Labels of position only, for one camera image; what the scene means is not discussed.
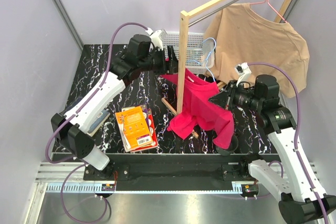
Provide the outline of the red t shirt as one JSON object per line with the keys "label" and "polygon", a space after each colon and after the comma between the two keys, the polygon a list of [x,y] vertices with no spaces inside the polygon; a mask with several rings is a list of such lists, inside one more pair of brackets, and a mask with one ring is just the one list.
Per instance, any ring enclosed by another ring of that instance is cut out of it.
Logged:
{"label": "red t shirt", "polygon": [[170,120],[167,130],[186,139],[198,125],[205,131],[214,130],[217,136],[213,143],[228,149],[234,134],[234,119],[230,111],[208,101],[216,94],[219,89],[215,82],[207,82],[185,70],[183,109]]}

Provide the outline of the beige t shirt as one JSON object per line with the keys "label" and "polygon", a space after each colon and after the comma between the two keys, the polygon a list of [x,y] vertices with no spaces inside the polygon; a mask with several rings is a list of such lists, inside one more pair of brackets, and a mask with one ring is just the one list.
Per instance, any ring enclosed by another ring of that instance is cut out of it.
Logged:
{"label": "beige t shirt", "polygon": [[255,13],[248,3],[232,4],[215,14],[204,38],[216,40],[214,64],[207,75],[228,83],[237,79],[235,66],[252,64],[249,82],[260,74],[276,77],[288,98],[307,86],[309,49],[289,23],[275,23]]}

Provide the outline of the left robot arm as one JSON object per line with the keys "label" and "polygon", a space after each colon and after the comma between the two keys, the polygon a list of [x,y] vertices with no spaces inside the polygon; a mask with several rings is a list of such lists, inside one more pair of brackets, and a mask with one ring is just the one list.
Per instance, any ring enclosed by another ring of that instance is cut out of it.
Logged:
{"label": "left robot arm", "polygon": [[87,132],[99,113],[144,71],[174,74],[178,59],[173,46],[166,49],[147,35],[134,35],[126,48],[110,63],[97,84],[64,115],[56,113],[51,124],[52,139],[79,160],[93,166],[103,180],[113,175],[109,157],[94,143]]}

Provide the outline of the blue wire hanger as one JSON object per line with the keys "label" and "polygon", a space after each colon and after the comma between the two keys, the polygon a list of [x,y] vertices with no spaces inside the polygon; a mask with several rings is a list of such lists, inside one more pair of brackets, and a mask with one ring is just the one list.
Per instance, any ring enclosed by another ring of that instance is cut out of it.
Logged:
{"label": "blue wire hanger", "polygon": [[217,43],[212,37],[201,42],[201,47],[187,50],[187,68],[195,74],[209,75],[215,82],[215,76],[211,71],[215,61],[215,49]]}

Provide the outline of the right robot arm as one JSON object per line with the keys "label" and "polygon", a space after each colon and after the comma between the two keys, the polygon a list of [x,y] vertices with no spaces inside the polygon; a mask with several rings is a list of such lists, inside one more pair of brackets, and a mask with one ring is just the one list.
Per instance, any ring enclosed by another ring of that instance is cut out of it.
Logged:
{"label": "right robot arm", "polygon": [[299,141],[294,139],[298,126],[288,108],[279,101],[277,79],[257,76],[252,88],[232,80],[209,102],[226,110],[247,108],[257,114],[257,122],[276,148],[287,179],[283,179],[258,154],[241,159],[239,176],[256,179],[278,202],[286,223],[305,223],[327,216],[335,210],[335,196],[328,195],[314,174]]}

